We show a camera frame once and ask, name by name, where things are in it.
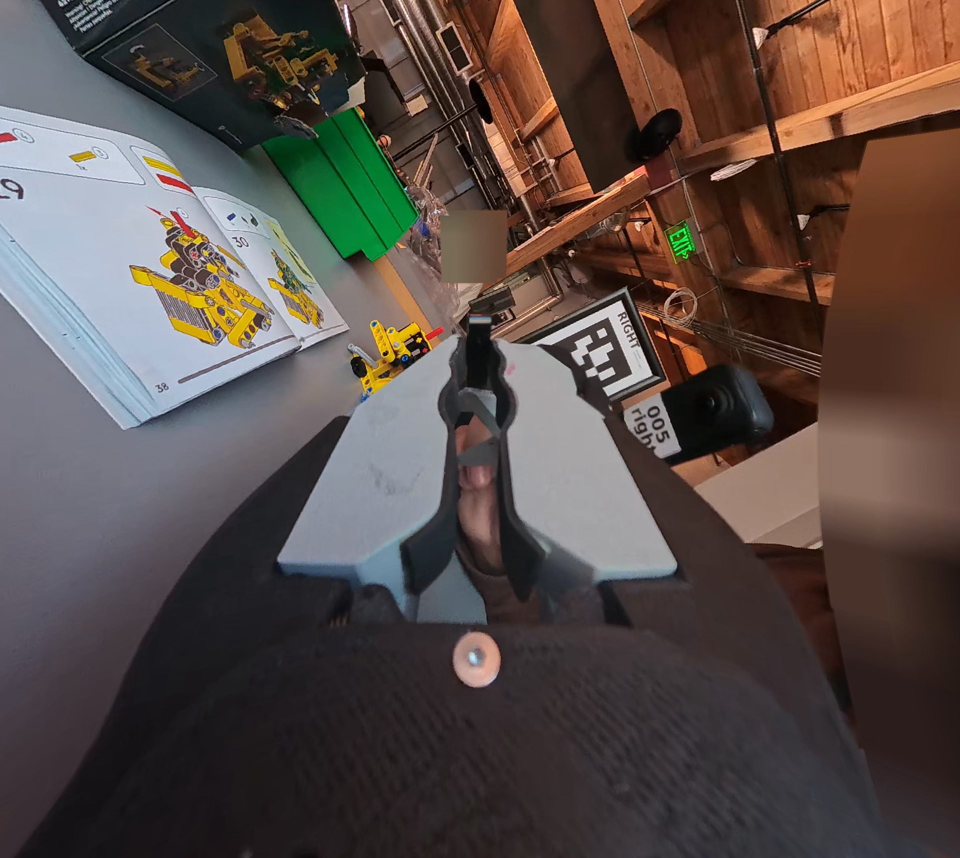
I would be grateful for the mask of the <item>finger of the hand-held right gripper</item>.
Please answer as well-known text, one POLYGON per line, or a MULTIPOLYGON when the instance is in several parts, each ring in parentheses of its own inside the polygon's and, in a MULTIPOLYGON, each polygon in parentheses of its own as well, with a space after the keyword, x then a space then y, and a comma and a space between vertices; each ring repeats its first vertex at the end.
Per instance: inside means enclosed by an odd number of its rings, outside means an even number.
POLYGON ((462 468, 496 468, 500 439, 497 396, 490 389, 463 388, 458 394, 458 408, 458 429, 467 428, 473 419, 477 419, 488 432, 486 439, 459 453, 458 465, 462 468))

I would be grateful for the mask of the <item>round black speaker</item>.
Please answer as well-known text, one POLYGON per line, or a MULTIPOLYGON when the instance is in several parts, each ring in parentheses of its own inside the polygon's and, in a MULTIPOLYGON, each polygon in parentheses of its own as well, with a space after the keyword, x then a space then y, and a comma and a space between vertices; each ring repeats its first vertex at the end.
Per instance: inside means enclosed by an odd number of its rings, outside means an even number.
POLYGON ((673 107, 654 114, 642 127, 635 125, 626 138, 625 155, 635 165, 644 165, 664 154, 678 138, 683 116, 673 107))

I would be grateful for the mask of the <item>white desk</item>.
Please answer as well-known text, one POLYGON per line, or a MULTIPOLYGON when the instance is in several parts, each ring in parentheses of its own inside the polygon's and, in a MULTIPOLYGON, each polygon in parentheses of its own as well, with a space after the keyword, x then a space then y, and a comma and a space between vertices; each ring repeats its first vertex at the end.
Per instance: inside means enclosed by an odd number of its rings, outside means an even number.
POLYGON ((694 490, 747 543, 822 546, 818 424, 796 432, 694 490))

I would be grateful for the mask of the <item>person's right hand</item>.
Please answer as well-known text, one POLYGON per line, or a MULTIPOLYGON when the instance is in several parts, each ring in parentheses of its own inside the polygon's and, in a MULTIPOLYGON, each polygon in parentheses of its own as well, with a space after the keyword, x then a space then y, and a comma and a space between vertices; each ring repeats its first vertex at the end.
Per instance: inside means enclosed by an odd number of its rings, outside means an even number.
POLYGON ((504 574, 498 508, 498 469, 459 465, 459 544, 462 563, 489 576, 504 574))

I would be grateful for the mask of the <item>lego instruction booklet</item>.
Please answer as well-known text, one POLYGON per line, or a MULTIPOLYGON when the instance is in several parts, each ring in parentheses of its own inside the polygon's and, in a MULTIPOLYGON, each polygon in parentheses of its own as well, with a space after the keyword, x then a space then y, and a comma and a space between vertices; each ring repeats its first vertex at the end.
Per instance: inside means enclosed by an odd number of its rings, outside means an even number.
POLYGON ((1 110, 2 295, 132 429, 349 330, 279 222, 123 132, 1 110))

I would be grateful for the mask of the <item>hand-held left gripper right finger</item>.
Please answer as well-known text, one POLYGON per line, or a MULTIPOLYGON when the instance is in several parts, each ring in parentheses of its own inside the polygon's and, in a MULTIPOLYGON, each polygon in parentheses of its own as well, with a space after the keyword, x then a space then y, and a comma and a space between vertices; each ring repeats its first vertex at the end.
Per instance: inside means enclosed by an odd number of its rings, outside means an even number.
POLYGON ((597 378, 563 349, 495 340, 491 351, 501 554, 516 597, 674 576, 597 378))

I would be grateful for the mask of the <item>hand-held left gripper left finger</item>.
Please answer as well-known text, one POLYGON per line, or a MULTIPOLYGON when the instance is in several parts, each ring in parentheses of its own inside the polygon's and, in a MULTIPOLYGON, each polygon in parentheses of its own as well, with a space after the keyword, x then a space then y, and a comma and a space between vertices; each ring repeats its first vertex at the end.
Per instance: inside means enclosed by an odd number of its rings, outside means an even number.
POLYGON ((454 555, 465 375, 464 341, 449 338, 354 410, 278 555, 284 574, 387 588, 409 620, 467 621, 454 555))

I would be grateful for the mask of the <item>metal ventilation duct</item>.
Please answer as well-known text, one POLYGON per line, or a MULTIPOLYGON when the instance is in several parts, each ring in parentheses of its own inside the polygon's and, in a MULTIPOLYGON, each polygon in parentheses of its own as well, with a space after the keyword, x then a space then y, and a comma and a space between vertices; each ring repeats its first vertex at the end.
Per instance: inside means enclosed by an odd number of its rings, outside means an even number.
POLYGON ((495 210, 520 212, 517 198, 488 140, 475 100, 462 75, 454 70, 438 33, 450 23, 441 0, 392 0, 400 17, 404 42, 441 110, 467 170, 486 204, 495 210))

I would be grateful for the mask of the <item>clear plastic bags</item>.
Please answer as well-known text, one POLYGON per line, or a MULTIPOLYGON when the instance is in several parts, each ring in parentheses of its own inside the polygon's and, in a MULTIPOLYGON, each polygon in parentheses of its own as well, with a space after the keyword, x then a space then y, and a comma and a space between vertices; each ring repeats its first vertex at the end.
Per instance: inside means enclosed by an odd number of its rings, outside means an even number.
POLYGON ((449 216, 447 206, 426 187, 412 183, 406 193, 414 206, 415 219, 406 247, 411 252, 416 273, 440 318, 450 324, 459 320, 460 295, 456 284, 442 281, 441 223, 449 216))

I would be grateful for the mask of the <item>black lego box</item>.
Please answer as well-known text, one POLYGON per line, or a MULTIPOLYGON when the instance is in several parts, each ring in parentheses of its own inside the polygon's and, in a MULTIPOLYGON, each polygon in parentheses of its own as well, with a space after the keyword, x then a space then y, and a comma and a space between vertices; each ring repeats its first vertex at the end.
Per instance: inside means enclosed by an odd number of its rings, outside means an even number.
POLYGON ((40 0, 73 51, 235 153, 365 100, 337 0, 40 0))

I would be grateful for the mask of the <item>green box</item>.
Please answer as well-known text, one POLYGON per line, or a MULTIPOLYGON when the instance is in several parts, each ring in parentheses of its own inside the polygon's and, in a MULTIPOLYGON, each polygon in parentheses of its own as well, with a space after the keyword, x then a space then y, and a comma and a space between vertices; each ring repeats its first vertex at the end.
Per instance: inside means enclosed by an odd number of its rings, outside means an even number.
POLYGON ((278 136, 262 149, 342 258, 377 260, 418 218, 357 109, 323 121, 311 140, 278 136))

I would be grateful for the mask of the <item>yellow lego model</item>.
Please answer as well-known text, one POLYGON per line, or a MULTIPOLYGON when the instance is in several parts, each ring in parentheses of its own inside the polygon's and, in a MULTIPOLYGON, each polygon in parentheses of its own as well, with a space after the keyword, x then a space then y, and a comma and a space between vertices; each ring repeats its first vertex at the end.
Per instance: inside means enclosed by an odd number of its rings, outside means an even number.
POLYGON ((438 327, 425 332, 416 322, 398 330, 385 327, 379 320, 371 321, 369 330, 376 344, 376 358, 354 343, 346 347, 351 370, 361 384, 360 402, 370 399, 422 360, 446 331, 438 327))

